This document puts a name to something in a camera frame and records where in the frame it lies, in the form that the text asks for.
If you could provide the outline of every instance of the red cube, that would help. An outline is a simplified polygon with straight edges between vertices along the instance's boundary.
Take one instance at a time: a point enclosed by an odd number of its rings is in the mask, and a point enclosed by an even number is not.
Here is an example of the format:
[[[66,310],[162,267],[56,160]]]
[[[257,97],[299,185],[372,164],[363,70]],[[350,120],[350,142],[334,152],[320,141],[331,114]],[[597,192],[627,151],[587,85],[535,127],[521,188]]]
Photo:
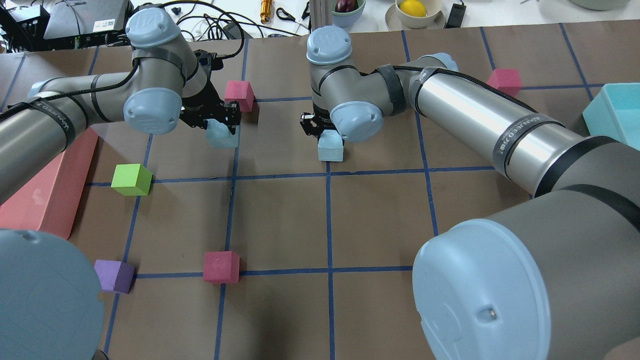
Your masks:
[[[233,251],[206,252],[202,279],[211,284],[235,284],[240,280],[240,257]]]
[[[518,69],[495,69],[486,83],[511,96],[518,95],[522,89],[522,80]]]
[[[243,113],[253,110],[253,89],[249,81],[231,80],[227,82],[227,91],[225,92],[225,101],[237,101],[240,103],[240,111]]]

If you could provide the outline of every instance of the plate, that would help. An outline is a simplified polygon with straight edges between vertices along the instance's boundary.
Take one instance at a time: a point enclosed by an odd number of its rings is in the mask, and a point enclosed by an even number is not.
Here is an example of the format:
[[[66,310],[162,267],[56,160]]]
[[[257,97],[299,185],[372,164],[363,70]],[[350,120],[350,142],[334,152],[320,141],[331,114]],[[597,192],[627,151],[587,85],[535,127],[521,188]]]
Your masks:
[[[389,29],[389,31],[414,30],[414,28],[409,28],[400,22],[400,19],[396,16],[396,4],[389,6],[389,9],[387,9],[385,22],[387,23],[387,29]],[[420,29],[444,29],[445,23],[444,14],[442,11],[439,11],[432,23]]]

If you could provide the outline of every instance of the scissors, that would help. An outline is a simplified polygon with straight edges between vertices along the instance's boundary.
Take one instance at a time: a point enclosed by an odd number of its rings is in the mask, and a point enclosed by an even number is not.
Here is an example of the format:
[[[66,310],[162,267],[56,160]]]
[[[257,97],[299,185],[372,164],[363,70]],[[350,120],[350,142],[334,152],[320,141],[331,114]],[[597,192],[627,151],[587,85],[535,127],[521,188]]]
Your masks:
[[[296,18],[293,17],[293,15],[288,13],[287,10],[284,10],[283,8],[276,9],[276,16],[278,17],[278,19],[282,21],[291,21],[291,22],[298,23],[298,27],[296,28],[296,31],[295,31],[295,33],[298,33],[298,30],[300,29],[301,25],[304,25],[305,27],[307,26],[303,21],[307,17],[311,16],[311,13],[309,12],[309,2],[307,1],[307,7],[305,7],[304,11],[302,11],[302,17],[300,21],[296,20]]]

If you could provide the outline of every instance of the green cube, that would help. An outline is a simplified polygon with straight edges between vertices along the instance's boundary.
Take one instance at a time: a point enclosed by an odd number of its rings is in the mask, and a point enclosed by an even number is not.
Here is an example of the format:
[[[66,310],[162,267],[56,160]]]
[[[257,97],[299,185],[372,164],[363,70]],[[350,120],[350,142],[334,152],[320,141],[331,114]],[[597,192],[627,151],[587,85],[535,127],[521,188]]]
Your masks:
[[[120,164],[116,166],[111,180],[111,188],[125,196],[149,195],[153,174],[140,164]]]

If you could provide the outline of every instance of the turquoise bin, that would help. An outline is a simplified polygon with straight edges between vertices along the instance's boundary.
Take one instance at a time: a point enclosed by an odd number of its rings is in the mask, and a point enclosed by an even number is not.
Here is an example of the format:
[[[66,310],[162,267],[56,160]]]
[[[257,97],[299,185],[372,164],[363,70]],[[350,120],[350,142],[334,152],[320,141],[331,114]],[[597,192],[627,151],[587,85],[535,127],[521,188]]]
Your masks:
[[[591,135],[640,150],[640,83],[606,84],[582,115]]]

